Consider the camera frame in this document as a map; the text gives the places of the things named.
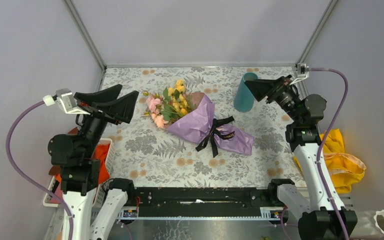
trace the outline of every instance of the black ribbon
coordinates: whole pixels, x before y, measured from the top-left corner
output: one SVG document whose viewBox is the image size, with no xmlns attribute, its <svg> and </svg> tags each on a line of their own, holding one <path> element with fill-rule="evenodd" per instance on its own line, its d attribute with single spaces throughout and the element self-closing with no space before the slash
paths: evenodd
<svg viewBox="0 0 384 240">
<path fill-rule="evenodd" d="M 235 136 L 235 131 L 228 133 L 226 135 L 223 135 L 220 133 L 219 130 L 216 128 L 221 127 L 225 124 L 233 122 L 235 119 L 233 116 L 230 116 L 228 118 L 223 118 L 220 120 L 213 119 L 212 120 L 212 126 L 209 130 L 208 135 L 199 143 L 199 145 L 196 147 L 196 151 L 201 151 L 207 147 L 208 140 L 211 142 L 211 148 L 212 148 L 212 157 L 215 158 L 219 154 L 219 150 L 217 149 L 216 140 L 214 139 L 214 134 L 219 136 L 223 140 L 231 139 Z"/>
</svg>

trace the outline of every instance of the metal frame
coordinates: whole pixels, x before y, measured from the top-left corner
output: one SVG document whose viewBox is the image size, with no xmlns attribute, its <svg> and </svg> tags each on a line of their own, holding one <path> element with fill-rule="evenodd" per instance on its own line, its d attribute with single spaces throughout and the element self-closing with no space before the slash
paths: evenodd
<svg viewBox="0 0 384 240">
<path fill-rule="evenodd" d="M 317 26 L 315 27 L 314 32 L 312 33 L 307 45 L 304 48 L 304 51 L 302 52 L 301 56 L 299 57 L 298 63 L 305 63 L 308 59 L 308 56 L 313 49 L 314 44 L 316 43 L 317 39 L 319 38 L 320 33 L 322 32 L 323 28 L 326 25 L 326 22 L 329 20 L 329 18 L 332 15 L 332 12 L 334 11 L 335 7 L 338 5 L 338 2 L 340 0 L 330 0 L 329 4 L 327 5 L 326 10 L 324 11 L 323 15 L 321 16 L 320 21 L 318 22 Z M 298 82 L 296 84 L 298 87 L 298 91 L 301 93 L 303 97 L 307 97 L 309 95 L 309 91 L 307 90 L 307 86 L 304 83 L 304 81 Z"/>
<path fill-rule="evenodd" d="M 93 58 L 95 58 L 96 63 L 100 67 L 101 71 L 105 71 L 105 69 L 107 68 L 107 65 L 105 64 L 104 60 L 101 57 L 101 54 L 99 53 L 97 47 L 94 44 L 94 41 L 89 35 L 89 32 L 86 29 L 82 19 L 80 18 L 79 12 L 77 12 L 77 9 L 73 1 L 72 0 L 62 0 L 62 1 L 65 3 L 65 6 L 67 7 L 67 10 L 70 13 L 70 16 L 72 17 L 75 25 L 78 28 L 78 31 L 80 32 L 81 36 L 86 42 L 86 45 L 89 48 L 90 52 L 92 53 Z"/>
<path fill-rule="evenodd" d="M 299 57 L 298 61 L 296 63 L 266 63 L 266 64 L 246 64 L 246 63 L 218 63 L 218 64 L 211 64 L 211 66 L 205 65 L 205 64 L 112 64 L 112 65 L 106 65 L 104 60 L 101 57 L 101 54 L 99 53 L 97 47 L 94 44 L 94 41 L 92 40 L 91 36 L 89 35 L 88 30 L 86 29 L 85 24 L 82 21 L 82 18 L 79 15 L 79 12 L 76 9 L 76 6 L 74 5 L 72 0 L 62 0 L 67 7 L 67 10 L 72 17 L 74 23 L 76 24 L 80 34 L 82 35 L 87 47 L 89 48 L 90 52 L 92 53 L 96 63 L 101 69 L 101 76 L 98 80 L 96 90 L 101 89 L 105 72 L 107 68 L 165 68 L 165 67 L 172 67 L 172 68 L 181 68 L 181 67 L 293 67 L 297 63 L 305 63 L 307 60 L 307 57 L 313 48 L 313 45 L 315 44 L 316 40 L 319 37 L 320 32 L 324 28 L 327 20 L 330 18 L 333 10 L 335 9 L 336 5 L 340 0 L 330 0 L 329 4 L 327 5 L 326 10 L 324 11 L 320 21 L 317 24 L 317 27 L 315 28 L 313 34 L 311 35 L 307 45 L 304 48 L 304 51 L 302 52 L 301 56 Z M 299 82 L 296 84 L 298 87 L 299 92 L 304 97 L 308 96 L 308 90 L 304 82 Z"/>
<path fill-rule="evenodd" d="M 107 68 L 163 68 L 163 67 L 209 67 L 208 65 L 205 66 L 203 64 L 149 64 L 149 65 L 140 65 L 140 64 L 116 64 L 116 65 L 106 65 L 104 60 L 102 59 L 98 49 L 96 48 L 91 36 L 89 35 L 82 19 L 80 18 L 80 15 L 72 2 L 72 0 L 62 0 L 71 15 L 74 23 L 76 24 L 80 34 L 82 35 L 84 41 L 86 42 L 86 45 L 88 46 L 90 52 L 92 53 L 93 57 L 96 60 L 96 63 L 101 69 L 101 76 L 97 84 L 97 90 L 101 88 L 105 72 Z M 311 35 L 307 45 L 304 48 L 304 51 L 302 52 L 300 58 L 296 63 L 305 63 L 315 42 L 317 41 L 321 31 L 323 30 L 324 26 L 326 25 L 326 22 L 332 15 L 333 10 L 337 6 L 338 2 L 340 0 L 331 0 L 324 11 L 319 23 L 317 24 L 317 27 L 315 28 L 313 34 Z M 213 64 L 211 67 L 295 67 L 295 63 L 273 63 L 273 64 Z M 299 92 L 304 96 L 308 96 L 308 90 L 305 85 L 305 83 L 298 82 L 296 84 L 298 87 Z M 307 199 L 309 198 L 309 194 L 306 187 L 298 187 L 298 191 L 301 192 L 301 194 Z M 344 202 L 345 206 L 348 209 L 354 209 L 351 197 L 349 194 L 342 194 L 339 196 L 342 201 Z M 53 213 L 52 221 L 49 223 L 48 230 L 45 235 L 45 240 L 53 240 L 56 238 L 58 233 L 61 231 L 62 225 L 63 225 L 63 218 L 64 218 L 64 210 L 61 207 L 58 207 L 57 210 Z"/>
<path fill-rule="evenodd" d="M 293 67 L 294 62 L 287 63 L 175 63 L 175 64 L 111 64 L 107 68 L 188 68 L 188 67 L 203 67 L 203 68 L 216 68 L 216 67 Z"/>
<path fill-rule="evenodd" d="M 338 2 L 340 0 L 330 0 L 329 4 L 327 5 L 326 10 L 324 11 L 323 15 L 321 16 L 320 21 L 318 22 L 317 26 L 315 27 L 314 32 L 312 33 L 310 40 L 307 43 L 307 46 L 305 46 L 304 51 L 302 52 L 301 56 L 299 57 L 297 63 L 305 63 L 307 60 L 307 57 L 309 53 L 311 52 L 316 40 L 318 39 L 320 32 L 324 28 L 326 22 L 332 15 L 332 12 L 334 11 L 335 7 L 337 6 Z"/>
</svg>

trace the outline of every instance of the purple wrapping paper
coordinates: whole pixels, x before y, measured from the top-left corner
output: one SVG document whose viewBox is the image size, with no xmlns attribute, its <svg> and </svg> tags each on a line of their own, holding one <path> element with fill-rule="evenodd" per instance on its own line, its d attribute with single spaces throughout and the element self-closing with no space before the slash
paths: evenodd
<svg viewBox="0 0 384 240">
<path fill-rule="evenodd" d="M 216 105 L 211 102 L 207 95 L 204 93 L 202 95 L 202 100 L 194 111 L 180 118 L 166 129 L 169 133 L 196 144 L 199 144 L 208 135 L 213 124 Z M 234 137 L 231 139 L 223 140 L 214 135 L 217 147 L 238 154 L 251 155 L 253 153 L 254 137 L 252 135 L 229 124 L 217 129 L 223 135 L 234 131 Z M 211 151 L 211 147 L 207 146 L 205 150 Z"/>
</svg>

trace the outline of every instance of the gray wall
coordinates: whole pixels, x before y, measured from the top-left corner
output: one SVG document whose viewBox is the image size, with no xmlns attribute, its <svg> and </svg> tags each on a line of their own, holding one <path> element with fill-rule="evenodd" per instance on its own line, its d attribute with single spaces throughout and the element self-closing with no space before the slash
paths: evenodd
<svg viewBox="0 0 384 240">
<path fill-rule="evenodd" d="M 55 90 L 94 91 L 100 69 L 63 1 L 0 0 L 0 240 L 43 239 L 53 208 L 21 178 L 5 153 L 6 134 L 27 107 Z M 51 179 L 47 144 L 74 127 L 56 105 L 42 106 L 15 130 L 15 160 L 42 185 Z"/>
<path fill-rule="evenodd" d="M 74 0 L 108 65 L 294 63 L 329 0 Z"/>
<path fill-rule="evenodd" d="M 349 93 L 335 124 L 345 150 L 365 162 L 364 179 L 353 186 L 357 209 L 384 209 L 384 1 L 342 0 L 306 61 L 311 67 L 342 71 Z M 310 93 L 327 100 L 323 131 L 344 91 L 334 73 L 311 73 Z"/>
</svg>

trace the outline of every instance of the flower bouquet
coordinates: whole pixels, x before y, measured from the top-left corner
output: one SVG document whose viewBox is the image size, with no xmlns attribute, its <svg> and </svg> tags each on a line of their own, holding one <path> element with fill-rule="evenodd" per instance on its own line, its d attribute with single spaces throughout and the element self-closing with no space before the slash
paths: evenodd
<svg viewBox="0 0 384 240">
<path fill-rule="evenodd" d="M 185 82 L 180 79 L 174 87 L 166 87 L 162 94 L 143 92 L 148 96 L 146 104 L 156 126 L 184 140 L 199 144 L 196 150 L 211 143 L 213 157 L 218 149 L 251 155 L 254 137 L 236 126 L 227 125 L 233 116 L 215 119 L 215 104 L 202 92 L 187 94 Z"/>
</svg>

